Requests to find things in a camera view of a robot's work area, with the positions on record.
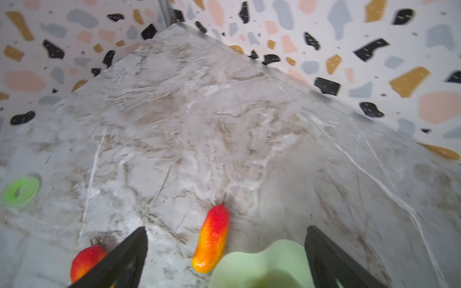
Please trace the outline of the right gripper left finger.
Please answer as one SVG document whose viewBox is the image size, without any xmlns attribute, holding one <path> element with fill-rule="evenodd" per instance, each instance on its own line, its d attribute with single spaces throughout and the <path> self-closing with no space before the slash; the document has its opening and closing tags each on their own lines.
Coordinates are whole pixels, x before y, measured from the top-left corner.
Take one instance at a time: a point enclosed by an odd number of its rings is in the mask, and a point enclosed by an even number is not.
<svg viewBox="0 0 461 288">
<path fill-rule="evenodd" d="M 136 288 L 145 264 L 148 237 L 144 227 L 137 228 L 116 246 L 72 288 Z"/>
</svg>

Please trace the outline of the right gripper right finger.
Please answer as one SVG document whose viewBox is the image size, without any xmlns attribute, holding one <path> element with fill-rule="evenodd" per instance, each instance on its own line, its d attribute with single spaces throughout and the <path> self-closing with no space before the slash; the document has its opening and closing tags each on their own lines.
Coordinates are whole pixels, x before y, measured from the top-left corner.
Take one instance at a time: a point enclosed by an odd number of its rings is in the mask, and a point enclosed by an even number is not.
<svg viewBox="0 0 461 288">
<path fill-rule="evenodd" d="M 307 228 L 304 248 L 316 288 L 385 288 L 316 226 Z"/>
</svg>

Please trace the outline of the red yellow fake mango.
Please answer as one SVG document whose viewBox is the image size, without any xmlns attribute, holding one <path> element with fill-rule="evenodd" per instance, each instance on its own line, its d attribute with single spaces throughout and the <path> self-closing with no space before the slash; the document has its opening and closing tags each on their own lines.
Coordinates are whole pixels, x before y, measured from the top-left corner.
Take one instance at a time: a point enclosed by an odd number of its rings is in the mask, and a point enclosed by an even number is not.
<svg viewBox="0 0 461 288">
<path fill-rule="evenodd" d="M 201 274 L 212 271 L 221 260 L 229 231 L 230 213 L 224 204 L 211 208 L 202 226 L 192 259 L 193 269 Z"/>
</svg>

